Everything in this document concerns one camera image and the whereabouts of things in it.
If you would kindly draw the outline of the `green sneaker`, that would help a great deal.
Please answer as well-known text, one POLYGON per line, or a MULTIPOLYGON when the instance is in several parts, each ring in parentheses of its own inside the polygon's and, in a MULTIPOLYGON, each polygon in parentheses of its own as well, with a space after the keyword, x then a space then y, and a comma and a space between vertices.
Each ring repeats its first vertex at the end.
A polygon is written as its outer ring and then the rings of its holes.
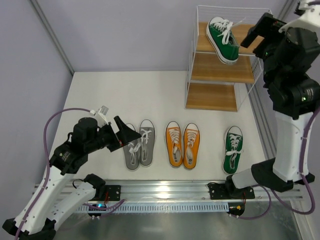
POLYGON ((238 61, 240 45, 232 33, 232 28, 240 25, 244 20, 245 18, 233 23, 216 16, 206 26, 206 37, 223 64, 234 65, 238 61))
POLYGON ((222 169, 227 175, 237 172, 241 154, 243 152, 244 136, 238 126, 231 126, 224 136, 225 154, 222 169))

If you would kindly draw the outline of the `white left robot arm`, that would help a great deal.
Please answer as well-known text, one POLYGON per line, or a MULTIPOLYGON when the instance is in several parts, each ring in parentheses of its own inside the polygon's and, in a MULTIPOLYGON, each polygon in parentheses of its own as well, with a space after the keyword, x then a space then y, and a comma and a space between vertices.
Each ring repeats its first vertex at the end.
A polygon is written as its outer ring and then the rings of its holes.
POLYGON ((113 152, 141 137, 118 116, 114 120, 118 132, 113 131, 110 123, 99 126, 92 117, 78 121, 68 134, 67 141, 54 150, 49 168, 27 206, 17 217, 3 223, 2 228, 8 234, 18 240, 52 240, 62 223, 76 209, 102 196, 106 182, 91 173, 73 193, 55 204, 66 184, 88 161, 89 154, 103 148, 113 152))

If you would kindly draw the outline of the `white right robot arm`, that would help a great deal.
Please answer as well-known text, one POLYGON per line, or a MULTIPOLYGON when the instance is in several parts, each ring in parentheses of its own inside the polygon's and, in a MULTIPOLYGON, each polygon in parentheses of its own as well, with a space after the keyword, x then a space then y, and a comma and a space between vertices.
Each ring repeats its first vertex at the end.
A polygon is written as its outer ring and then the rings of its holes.
POLYGON ((301 0, 295 13, 297 19, 287 23, 263 14, 241 42, 248 48, 262 37, 253 53, 263 61, 264 87, 277 122, 277 147, 275 158, 226 178, 225 188, 232 197, 255 185, 282 193, 294 184, 315 180, 308 170, 307 150, 309 132, 320 111, 320 85, 307 71, 320 53, 320 3, 301 0))

